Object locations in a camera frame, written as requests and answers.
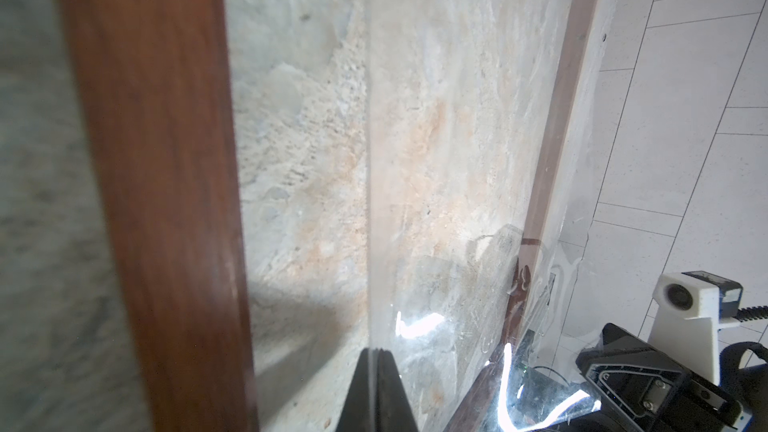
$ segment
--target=black cable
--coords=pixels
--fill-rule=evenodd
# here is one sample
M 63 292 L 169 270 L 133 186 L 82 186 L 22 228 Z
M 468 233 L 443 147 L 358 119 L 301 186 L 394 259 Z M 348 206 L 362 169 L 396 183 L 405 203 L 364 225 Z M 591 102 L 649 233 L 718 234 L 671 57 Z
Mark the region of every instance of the black cable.
M 740 308 L 736 312 L 736 320 L 739 322 L 758 321 L 762 318 L 768 318 L 768 305 Z
M 569 385 L 571 383 L 570 380 L 568 380 L 565 377 L 563 377 L 562 374 L 560 374 L 560 372 L 556 371 L 555 369 L 552 369 L 551 367 L 547 367 L 546 365 L 537 365 L 536 367 L 533 368 L 533 370 L 536 370 L 536 369 L 547 369 L 547 370 L 549 370 L 551 372 L 555 372 L 558 375 L 558 377 L 563 379 L 563 382 L 565 382 L 566 385 Z

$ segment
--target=brown wooden trim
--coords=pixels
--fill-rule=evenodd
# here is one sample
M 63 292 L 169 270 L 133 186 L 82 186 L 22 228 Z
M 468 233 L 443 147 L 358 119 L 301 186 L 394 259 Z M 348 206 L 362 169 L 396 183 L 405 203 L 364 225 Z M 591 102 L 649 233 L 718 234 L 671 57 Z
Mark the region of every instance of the brown wooden trim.
M 547 223 L 554 181 L 560 170 L 566 132 L 571 123 L 571 113 L 574 108 L 576 91 L 581 80 L 584 55 L 590 30 L 594 22 L 594 13 L 598 0 L 572 0 L 568 12 L 568 24 L 565 27 L 563 48 L 560 53 L 558 72 L 554 79 L 552 101 L 549 105 L 547 125 L 544 128 L 542 150 L 538 156 L 536 175 L 534 176 L 531 201 L 528 204 L 528 214 L 525 216 L 523 227 L 523 242 L 527 244 L 520 248 L 518 266 L 529 267 L 531 276 L 536 275 L 536 264 L 541 253 L 541 243 L 544 239 L 544 226 Z M 515 311 L 521 305 L 514 297 L 509 298 L 507 318 L 504 322 L 502 342 L 509 342 L 519 334 L 522 314 Z
M 156 430 L 252 430 L 224 0 L 59 0 Z
M 520 336 L 523 313 L 528 300 L 528 286 L 535 274 L 535 265 L 542 251 L 544 226 L 554 194 L 554 181 L 558 175 L 560 159 L 565 145 L 565 136 L 571 121 L 576 91 L 581 80 L 587 38 L 593 26 L 598 0 L 571 0 L 563 47 L 555 77 L 552 101 L 550 102 L 547 124 L 544 129 L 542 148 L 539 153 L 534 176 L 531 201 L 525 219 L 523 240 L 514 269 L 514 283 L 504 319 L 498 350 L 506 343 L 514 346 Z M 488 412 L 500 384 L 500 360 L 495 357 L 475 379 L 469 393 L 456 409 L 444 432 L 466 432 L 476 430 Z

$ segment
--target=transparent plastic sheet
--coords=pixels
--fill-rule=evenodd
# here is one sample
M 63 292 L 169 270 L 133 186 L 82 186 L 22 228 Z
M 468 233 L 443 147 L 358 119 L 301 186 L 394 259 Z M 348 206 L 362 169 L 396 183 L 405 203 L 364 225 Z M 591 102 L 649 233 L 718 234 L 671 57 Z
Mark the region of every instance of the transparent plastic sheet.
M 369 0 L 370 345 L 393 352 L 423 432 L 536 430 L 600 408 L 575 353 L 564 379 L 539 365 L 555 369 L 581 261 L 558 237 L 589 154 L 610 3 L 588 39 L 536 273 L 515 271 L 570 4 Z M 500 343 L 520 291 L 522 324 Z M 493 389 L 478 398 L 481 378 Z M 470 396 L 478 417 L 463 428 Z

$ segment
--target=white tiled floor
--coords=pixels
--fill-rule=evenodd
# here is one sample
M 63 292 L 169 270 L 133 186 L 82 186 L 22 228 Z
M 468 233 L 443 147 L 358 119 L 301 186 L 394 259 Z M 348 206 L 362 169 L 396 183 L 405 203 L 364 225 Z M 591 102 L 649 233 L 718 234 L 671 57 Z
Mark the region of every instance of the white tiled floor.
M 606 322 L 647 338 L 664 272 L 733 278 L 743 306 L 768 304 L 766 0 L 619 0 L 600 69 L 561 236 L 583 260 L 554 368 Z M 766 321 L 720 333 L 738 341 L 768 344 Z

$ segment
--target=gray marble wall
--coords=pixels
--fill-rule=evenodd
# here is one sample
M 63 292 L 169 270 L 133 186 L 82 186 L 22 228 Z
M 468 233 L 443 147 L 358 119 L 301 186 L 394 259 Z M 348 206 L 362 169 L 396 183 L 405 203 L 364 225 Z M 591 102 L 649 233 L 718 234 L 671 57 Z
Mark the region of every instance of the gray marble wall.
M 150 429 L 54 0 L 0 0 L 0 430 Z

